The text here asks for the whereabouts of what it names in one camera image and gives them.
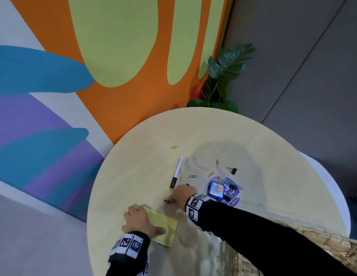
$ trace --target gray wall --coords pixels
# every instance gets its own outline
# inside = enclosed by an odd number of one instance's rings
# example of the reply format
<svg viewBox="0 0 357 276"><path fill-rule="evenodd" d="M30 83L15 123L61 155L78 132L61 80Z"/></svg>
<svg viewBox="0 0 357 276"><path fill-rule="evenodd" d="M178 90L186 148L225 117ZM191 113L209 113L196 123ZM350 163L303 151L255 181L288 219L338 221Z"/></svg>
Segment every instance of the gray wall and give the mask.
<svg viewBox="0 0 357 276"><path fill-rule="evenodd" d="M230 86L240 114L357 192L357 0L235 0L224 47L253 42Z"/></svg>
<svg viewBox="0 0 357 276"><path fill-rule="evenodd" d="M93 276L86 223L0 195L0 276Z"/></svg>

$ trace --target left hand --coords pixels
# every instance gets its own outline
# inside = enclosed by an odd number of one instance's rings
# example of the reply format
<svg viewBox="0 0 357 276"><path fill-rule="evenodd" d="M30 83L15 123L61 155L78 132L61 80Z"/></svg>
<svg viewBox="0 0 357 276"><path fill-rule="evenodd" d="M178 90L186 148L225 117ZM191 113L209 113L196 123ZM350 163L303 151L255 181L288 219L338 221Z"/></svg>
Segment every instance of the left hand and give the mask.
<svg viewBox="0 0 357 276"><path fill-rule="evenodd" d="M122 231L124 233L136 230L145 233L150 239L166 233L166 230L163 227L154 227L150 223L148 213L141 205L137 209L130 206L127 209L127 212L124 213L124 218L126 220L126 225L122 226Z"/></svg>

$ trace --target right hand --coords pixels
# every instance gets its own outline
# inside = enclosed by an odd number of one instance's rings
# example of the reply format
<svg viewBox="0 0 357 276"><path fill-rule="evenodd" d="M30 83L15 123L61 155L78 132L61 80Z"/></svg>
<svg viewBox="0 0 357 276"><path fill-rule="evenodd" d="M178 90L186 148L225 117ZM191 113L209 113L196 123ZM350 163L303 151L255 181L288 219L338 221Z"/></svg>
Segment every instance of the right hand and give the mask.
<svg viewBox="0 0 357 276"><path fill-rule="evenodd" d="M186 201L189 199L189 197L197 193L198 191L194 186L178 185L176 188L172 190L172 195L170 195L169 199L176 200L178 206L183 211L185 211Z"/></svg>

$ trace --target colorful wall mural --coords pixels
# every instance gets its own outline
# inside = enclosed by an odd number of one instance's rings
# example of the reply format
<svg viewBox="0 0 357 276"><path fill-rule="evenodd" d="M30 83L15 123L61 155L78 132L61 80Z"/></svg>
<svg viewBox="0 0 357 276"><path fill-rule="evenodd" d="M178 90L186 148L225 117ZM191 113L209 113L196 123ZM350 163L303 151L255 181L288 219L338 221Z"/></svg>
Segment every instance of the colorful wall mural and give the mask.
<svg viewBox="0 0 357 276"><path fill-rule="evenodd" d="M231 0L0 0L0 181L86 221L113 145L200 95Z"/></svg>

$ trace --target potted plant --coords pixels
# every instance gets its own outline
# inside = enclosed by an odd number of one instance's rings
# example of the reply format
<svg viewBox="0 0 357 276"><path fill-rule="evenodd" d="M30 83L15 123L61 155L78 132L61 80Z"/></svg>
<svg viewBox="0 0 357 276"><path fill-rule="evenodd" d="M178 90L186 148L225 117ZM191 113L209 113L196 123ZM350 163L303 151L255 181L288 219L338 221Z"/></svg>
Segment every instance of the potted plant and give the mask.
<svg viewBox="0 0 357 276"><path fill-rule="evenodd" d="M227 86L236 79L250 60L255 47L252 43L236 46L234 49L221 49L218 62L212 56L208 59L208 79L205 90L201 91L203 100L194 99L186 107L213 107L239 113L235 102L228 101Z"/></svg>

